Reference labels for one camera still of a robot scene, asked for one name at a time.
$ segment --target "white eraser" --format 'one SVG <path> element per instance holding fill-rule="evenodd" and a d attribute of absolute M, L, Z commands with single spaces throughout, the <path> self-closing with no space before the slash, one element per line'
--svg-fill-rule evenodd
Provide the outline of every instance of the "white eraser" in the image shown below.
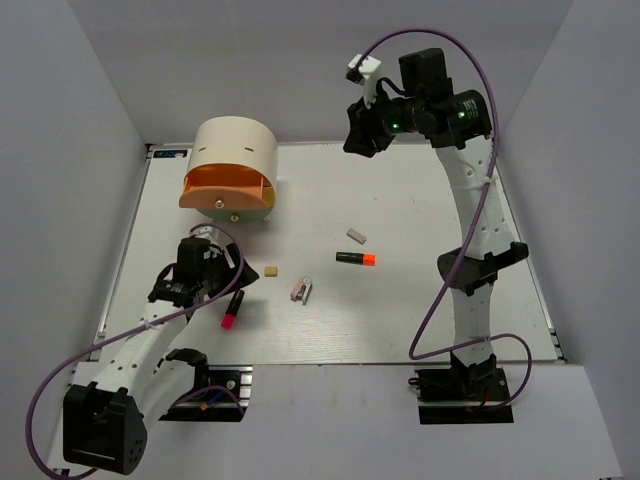
<path fill-rule="evenodd" d="M 367 241 L 367 237 L 362 235 L 360 232 L 356 232 L 353 228 L 350 228 L 347 231 L 347 237 L 351 238 L 352 240 L 355 240 L 360 245 L 364 245 L 364 242 Z"/>

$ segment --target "small beige block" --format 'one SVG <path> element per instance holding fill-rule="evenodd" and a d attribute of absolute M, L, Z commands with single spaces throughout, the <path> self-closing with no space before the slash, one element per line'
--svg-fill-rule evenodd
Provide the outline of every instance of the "small beige block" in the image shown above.
<path fill-rule="evenodd" d="M 265 277 L 277 277 L 278 276 L 278 267 L 264 267 L 264 276 Z"/>
<path fill-rule="evenodd" d="M 353 228 L 350 228 L 347 231 L 347 237 L 349 237 L 352 240 L 355 240 L 356 242 L 358 242 L 360 245 L 364 245 L 364 242 L 367 241 L 367 237 L 365 237 L 364 235 L 362 235 L 360 232 L 355 231 Z"/>

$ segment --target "white cylindrical container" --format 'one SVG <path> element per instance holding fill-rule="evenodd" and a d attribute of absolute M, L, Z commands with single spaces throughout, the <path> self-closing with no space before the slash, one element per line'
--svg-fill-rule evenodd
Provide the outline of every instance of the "white cylindrical container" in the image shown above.
<path fill-rule="evenodd" d="M 276 202 L 278 143 L 260 122 L 219 117 L 198 129 L 180 206 L 219 221 L 267 218 Z"/>

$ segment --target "gray wall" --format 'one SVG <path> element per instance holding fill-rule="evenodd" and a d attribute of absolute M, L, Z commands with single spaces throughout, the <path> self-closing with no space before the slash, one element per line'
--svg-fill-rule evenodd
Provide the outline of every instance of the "gray wall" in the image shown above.
<path fill-rule="evenodd" d="M 341 140 L 360 89 L 346 63 L 378 37 L 437 27 L 477 54 L 505 123 L 572 0 L 70 0 L 131 119 L 147 142 L 192 141 L 222 115 L 250 116 L 281 141 Z M 434 37 L 390 41 L 375 55 L 399 78 L 397 58 Z M 479 87 L 446 46 L 458 88 Z"/>
<path fill-rule="evenodd" d="M 576 0 L 503 136 L 500 168 L 625 479 L 640 479 L 638 19 L 634 0 Z"/>
<path fill-rule="evenodd" d="M 27 405 L 95 332 L 144 146 L 64 0 L 3 2 L 0 45 L 0 476 L 32 479 Z M 36 417 L 45 459 L 68 378 Z"/>

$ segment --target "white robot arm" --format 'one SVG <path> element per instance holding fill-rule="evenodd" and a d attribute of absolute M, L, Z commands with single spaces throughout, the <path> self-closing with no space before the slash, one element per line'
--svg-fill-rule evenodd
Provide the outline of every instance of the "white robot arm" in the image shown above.
<path fill-rule="evenodd" d="M 240 265 L 239 251 L 227 246 L 233 265 L 210 230 L 182 239 L 175 264 L 158 276 L 140 322 L 149 328 L 129 337 L 88 385 L 73 385 L 63 402 L 65 460 L 124 475 L 140 463 L 147 432 L 184 394 L 208 385 L 206 355 L 191 349 L 168 352 L 191 316 L 150 326 L 213 297 L 227 287 Z M 227 293 L 253 283 L 258 274 L 244 263 Z"/>
<path fill-rule="evenodd" d="M 371 56 L 367 67 L 349 63 L 347 79 L 362 85 L 364 95 L 347 114 L 350 130 L 344 150 L 372 157 L 386 150 L 396 135 L 420 133 L 431 143 L 442 163 L 458 210 L 463 235 L 469 231 L 481 190 L 489 183 L 477 229 L 451 283 L 455 344 L 480 340 L 451 352 L 451 378 L 445 390 L 467 398 L 486 388 L 494 376 L 496 358 L 489 343 L 490 301 L 498 271 L 528 256 L 526 244 L 515 242 L 509 231 L 493 179 L 485 178 L 491 122 L 482 95 L 470 90 L 453 93 L 444 53 L 439 48 L 399 59 L 403 90 L 385 79 L 399 97 L 389 98 L 382 88 L 380 62 Z M 460 249 L 438 258 L 443 279 L 451 272 Z"/>

